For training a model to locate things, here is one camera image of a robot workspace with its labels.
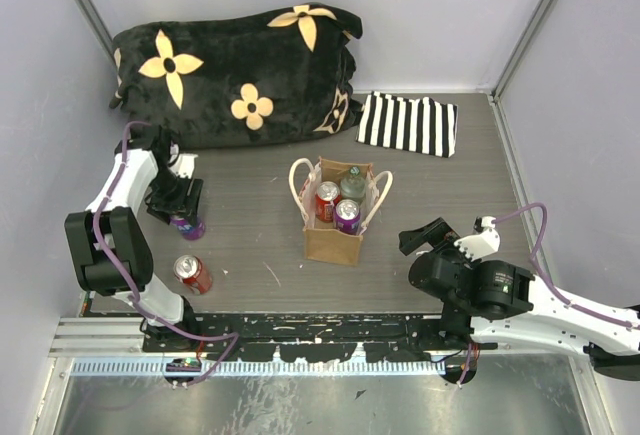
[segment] paper bag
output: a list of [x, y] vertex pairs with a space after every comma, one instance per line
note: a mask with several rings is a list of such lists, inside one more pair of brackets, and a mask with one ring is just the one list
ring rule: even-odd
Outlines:
[[[298, 193], [294, 186], [293, 176], [296, 168], [302, 164], [309, 168], [309, 176]], [[322, 222], [316, 218], [316, 191], [322, 182], [330, 181], [339, 185], [340, 180], [354, 166], [358, 167], [366, 176], [366, 191], [365, 200], [360, 206], [361, 223], [358, 233], [356, 235], [348, 235], [334, 229], [332, 224]], [[377, 183], [383, 177], [386, 177], [387, 182], [382, 194], [380, 194]], [[357, 265], [360, 258], [363, 234], [389, 193], [392, 183], [393, 175], [389, 171], [374, 176], [371, 163], [341, 163], [320, 158], [314, 166], [306, 158], [296, 160], [289, 170], [289, 188], [304, 221], [305, 258], [340, 265]]]

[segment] purple soda can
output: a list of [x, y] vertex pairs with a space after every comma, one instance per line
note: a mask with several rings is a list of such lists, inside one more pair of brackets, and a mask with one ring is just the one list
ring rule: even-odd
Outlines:
[[171, 225], [176, 227], [186, 240], [198, 240], [204, 235], [206, 227], [200, 217], [196, 217], [196, 226], [191, 225], [186, 218], [171, 215]]
[[342, 200], [333, 213], [336, 229], [348, 235], [355, 235], [360, 228], [360, 206], [353, 200]]

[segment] flower pattern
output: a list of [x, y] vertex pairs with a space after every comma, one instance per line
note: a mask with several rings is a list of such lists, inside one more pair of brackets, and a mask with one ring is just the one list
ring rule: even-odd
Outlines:
[[342, 128], [344, 118], [349, 108], [349, 94], [347, 92], [340, 93], [340, 89], [336, 88], [336, 95], [333, 99], [333, 106], [327, 116], [324, 117], [322, 125], [314, 130], [314, 132], [336, 133]]
[[251, 130], [259, 130], [264, 124], [263, 117], [273, 112], [273, 102], [270, 98], [258, 98], [258, 89], [252, 83], [245, 83], [240, 88], [242, 100], [235, 100], [231, 104], [231, 113], [238, 120], [247, 121]]
[[118, 77], [118, 88], [116, 88], [115, 97], [122, 98], [118, 91], [120, 90], [120, 85], [122, 85], [122, 80], [120, 79], [120, 61], [122, 60], [122, 56], [120, 55], [120, 49], [116, 48], [116, 51], [113, 52], [113, 60], [116, 62], [116, 77]]
[[171, 40], [162, 30], [158, 30], [158, 35], [156, 35], [156, 48], [159, 56], [152, 57], [144, 62], [138, 71], [145, 77], [165, 77], [169, 94], [178, 108], [181, 109], [184, 89], [180, 75], [187, 75], [197, 70], [204, 62], [188, 53], [174, 56]]
[[298, 24], [304, 43], [313, 52], [316, 46], [317, 28], [313, 17], [329, 17], [336, 20], [336, 16], [326, 8], [310, 9], [309, 5], [297, 5], [293, 7], [293, 12], [283, 13], [271, 20], [269, 27], [288, 27], [294, 23]]

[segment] cable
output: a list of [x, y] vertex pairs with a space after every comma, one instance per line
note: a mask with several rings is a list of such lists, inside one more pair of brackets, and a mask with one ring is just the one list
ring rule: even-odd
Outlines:
[[105, 241], [102, 231], [100, 230], [100, 216], [102, 215], [102, 212], [107, 206], [107, 203], [109, 203], [109, 201], [111, 200], [111, 196], [113, 195], [113, 192], [118, 186], [118, 182], [122, 178], [122, 175], [124, 174], [124, 171], [127, 168], [127, 155], [128, 155], [127, 145], [129, 141], [129, 133], [131, 131], [131, 127], [134, 125], [150, 126], [151, 124], [147, 122], [133, 121], [133, 122], [127, 123], [127, 125], [124, 127], [124, 132], [122, 133], [122, 152], [121, 152], [120, 166], [118, 167], [118, 171], [116, 172], [115, 177], [113, 177], [111, 184], [107, 188], [105, 197], [102, 199], [102, 201], [100, 202], [100, 205], [98, 205], [98, 209], [96, 210], [96, 213], [93, 215], [93, 233], [102, 251], [105, 253], [107, 258], [111, 261], [113, 266], [116, 267], [118, 272], [120, 272], [120, 275], [122, 275], [122, 278], [124, 278], [124, 281], [127, 283], [127, 286], [131, 291], [131, 295], [129, 296], [129, 301], [131, 302], [131, 305], [133, 306], [133, 308], [138, 313], [140, 313], [140, 315], [142, 315], [149, 321], [160, 322], [169, 330], [172, 330], [178, 335], [182, 335], [183, 337], [189, 338], [191, 340], [197, 340], [200, 342], [223, 342], [226, 340], [231, 340], [231, 343], [228, 344], [227, 348], [222, 352], [222, 355], [220, 355], [220, 358], [216, 360], [216, 362], [211, 366], [209, 370], [207, 370], [205, 373], [203, 373], [199, 377], [194, 378], [192, 381], [187, 383], [187, 386], [191, 386], [191, 385], [195, 385], [196, 383], [200, 383], [203, 380], [206, 380], [206, 378], [218, 367], [218, 365], [220, 365], [220, 363], [229, 356], [229, 353], [231, 352], [231, 350], [233, 349], [233, 347], [238, 341], [239, 335], [236, 332], [226, 333], [224, 335], [213, 336], [213, 337], [204, 337], [201, 335], [194, 335], [192, 333], [185, 332], [181, 328], [178, 328], [175, 325], [173, 325], [168, 320], [165, 320], [164, 318], [159, 317], [153, 313], [150, 313], [144, 308], [142, 308], [139, 304], [140, 290], [138, 290], [138, 287], [136, 286], [133, 278], [131, 277], [131, 274], [129, 274], [129, 272], [127, 271], [127, 268], [118, 259], [116, 254], [113, 253], [113, 250], [109, 248], [109, 245]]
[[474, 343], [470, 342], [469, 346], [467, 347], [467, 359], [464, 362], [464, 368], [462, 369], [462, 374], [460, 375], [460, 378], [458, 379], [458, 383], [457, 383], [459, 388], [462, 388], [464, 379], [467, 377], [467, 373], [469, 372], [469, 367], [471, 365], [471, 352], [473, 351], [473, 346], [474, 346]]
[[450, 354], [450, 355], [445, 355], [444, 357], [439, 358], [438, 360], [434, 360], [434, 362], [435, 362], [435, 363], [440, 363], [440, 362], [444, 362], [445, 360], [449, 360], [450, 358], [453, 358], [453, 357], [455, 357], [455, 356], [457, 356], [457, 355], [460, 355], [460, 354], [462, 353], [462, 351], [463, 351], [463, 350], [464, 350], [464, 349], [460, 349], [460, 350], [458, 350], [456, 353], [452, 353], [452, 354]]
[[198, 350], [196, 351], [196, 360], [198, 360], [200, 363], [202, 363], [202, 360], [200, 360], [200, 356], [202, 355], [203, 350], [204, 342], [200, 342], [200, 345], [198, 345]]
[[547, 207], [544, 205], [544, 203], [540, 203], [540, 202], [530, 203], [529, 205], [525, 205], [524, 207], [516, 210], [513, 213], [510, 213], [509, 215], [505, 215], [503, 217], [494, 219], [493, 223], [495, 225], [498, 225], [499, 223], [506, 222], [507, 220], [510, 220], [534, 208], [539, 208], [542, 210], [542, 224], [540, 225], [540, 232], [538, 233], [538, 238], [536, 240], [536, 243], [533, 246], [533, 249], [531, 250], [531, 254], [529, 255], [529, 262], [531, 262], [531, 265], [533, 265], [533, 268], [536, 270], [536, 272], [538, 273], [538, 275], [540, 276], [544, 284], [549, 289], [549, 291], [553, 293], [553, 295], [555, 295], [555, 297], [558, 300], [564, 303], [564, 305], [567, 308], [573, 308], [574, 310], [582, 312], [593, 318], [597, 318], [598, 320], [602, 320], [603, 322], [612, 323], [620, 327], [640, 330], [640, 325], [634, 326], [633, 323], [631, 322], [618, 320], [617, 318], [604, 315], [602, 313], [591, 310], [590, 308], [586, 308], [581, 305], [574, 304], [571, 302], [569, 298], [567, 298], [562, 292], [560, 292], [558, 288], [556, 288], [556, 286], [553, 283], [553, 280], [551, 279], [551, 276], [547, 272], [545, 272], [540, 266], [540, 263], [538, 262], [538, 257], [537, 257], [538, 252], [540, 251], [540, 246], [542, 245], [542, 237], [544, 237], [545, 230], [547, 229]]

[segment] red soda can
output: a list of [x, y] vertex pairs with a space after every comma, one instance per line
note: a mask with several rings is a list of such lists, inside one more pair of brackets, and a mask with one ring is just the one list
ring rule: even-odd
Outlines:
[[173, 265], [178, 280], [193, 290], [196, 295], [207, 293], [213, 285], [211, 273], [195, 255], [183, 255]]
[[340, 188], [333, 182], [322, 182], [316, 190], [316, 217], [319, 220], [332, 223], [333, 211], [340, 201]]

